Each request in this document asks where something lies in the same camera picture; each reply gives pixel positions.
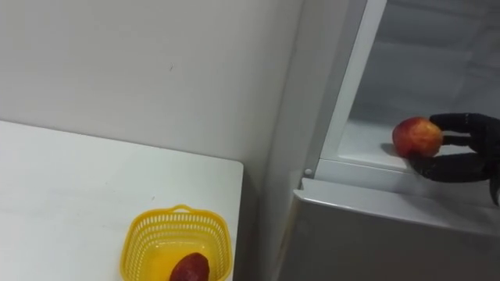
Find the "refrigerator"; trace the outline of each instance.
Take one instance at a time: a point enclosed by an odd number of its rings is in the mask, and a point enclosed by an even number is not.
[[[500,278],[488,182],[426,180],[391,144],[403,119],[500,119],[499,106],[499,0],[305,0],[262,190],[259,278]]]

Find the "white countertop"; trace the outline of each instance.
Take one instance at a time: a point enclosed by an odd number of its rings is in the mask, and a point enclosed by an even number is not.
[[[132,220],[177,204],[223,216],[234,255],[242,174],[239,162],[0,121],[0,279],[121,280]]]

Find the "yellow plastic basket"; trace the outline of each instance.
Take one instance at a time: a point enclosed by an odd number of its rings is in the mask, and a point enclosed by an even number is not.
[[[214,212],[186,205],[139,215],[123,245],[120,272],[125,281],[168,281],[184,256],[209,260],[209,281],[224,281],[233,268],[227,224]]]

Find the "red apple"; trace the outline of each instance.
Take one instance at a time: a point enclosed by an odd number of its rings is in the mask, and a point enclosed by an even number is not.
[[[403,158],[412,153],[431,157],[439,152],[443,144],[443,132],[428,119],[413,117],[394,128],[392,143]]]
[[[173,268],[170,281],[209,281],[209,260],[203,254],[183,257]]]

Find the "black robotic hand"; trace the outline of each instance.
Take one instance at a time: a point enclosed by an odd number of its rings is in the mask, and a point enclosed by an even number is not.
[[[410,155],[410,165],[429,180],[468,183],[490,180],[490,194],[498,206],[500,196],[500,120],[476,113],[449,113],[430,117],[443,131],[468,133],[446,136],[443,145],[468,146],[472,153],[422,157]]]

